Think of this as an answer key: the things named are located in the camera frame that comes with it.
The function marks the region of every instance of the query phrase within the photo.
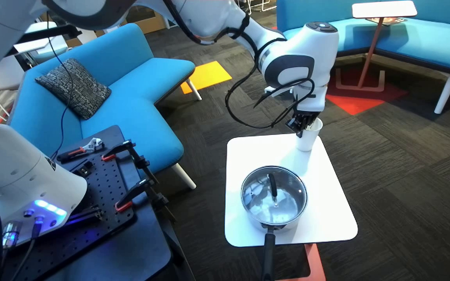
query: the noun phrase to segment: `black pillow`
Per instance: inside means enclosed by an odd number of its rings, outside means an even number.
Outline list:
[[[36,82],[52,92],[64,104],[71,96],[69,108],[83,119],[90,119],[110,96],[111,89],[100,84],[76,59],[68,59],[64,66],[73,78],[73,91],[67,71],[62,65],[47,75],[36,78]]]

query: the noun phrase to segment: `lid handle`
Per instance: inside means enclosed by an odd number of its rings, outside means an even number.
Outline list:
[[[267,176],[270,180],[270,191],[272,192],[272,197],[277,197],[277,184],[275,183],[275,178],[272,173],[269,173]]]

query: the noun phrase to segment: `white paper cup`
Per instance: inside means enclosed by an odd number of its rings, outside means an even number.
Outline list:
[[[314,142],[317,139],[318,132],[322,129],[322,121],[317,118],[311,126],[308,126],[304,131],[302,137],[296,137],[296,148],[301,151],[311,151]]]

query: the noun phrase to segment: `white sofa leg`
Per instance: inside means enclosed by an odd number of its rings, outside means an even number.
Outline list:
[[[195,189],[196,185],[191,179],[191,177],[185,172],[185,170],[180,166],[180,164],[176,163],[173,166],[171,166],[173,171],[175,171],[182,180],[193,190]]]
[[[202,101],[199,92],[197,91],[197,89],[195,88],[195,86],[193,85],[192,81],[189,78],[187,79],[187,84],[189,84],[189,87],[192,89],[192,92],[194,93],[197,100]]]
[[[434,112],[436,114],[441,114],[443,107],[445,105],[445,102],[450,96],[450,75],[447,78],[447,81],[445,82],[444,89],[442,90],[441,97],[439,98],[439,102],[437,103],[437,106],[435,107]]]

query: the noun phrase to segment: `saucepan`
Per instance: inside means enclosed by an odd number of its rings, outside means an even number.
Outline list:
[[[241,187],[241,199],[252,224],[266,231],[262,281],[273,281],[275,232],[289,231],[307,206],[307,189],[292,171],[265,166],[252,171]]]

